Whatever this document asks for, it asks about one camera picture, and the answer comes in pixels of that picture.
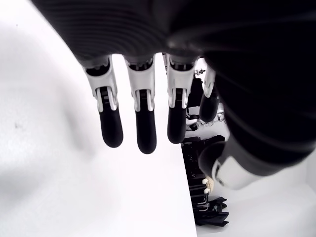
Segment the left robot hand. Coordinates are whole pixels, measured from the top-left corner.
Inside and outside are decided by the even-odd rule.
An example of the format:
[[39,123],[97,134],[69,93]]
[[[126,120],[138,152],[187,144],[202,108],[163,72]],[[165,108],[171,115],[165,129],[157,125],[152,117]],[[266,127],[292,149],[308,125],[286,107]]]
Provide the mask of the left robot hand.
[[207,63],[200,118],[224,106],[226,142],[198,164],[238,190],[303,161],[316,148],[313,0],[36,0],[84,68],[104,142],[123,140],[112,55],[124,57],[141,152],[156,148],[154,57],[167,62],[170,142],[183,141],[195,65]]

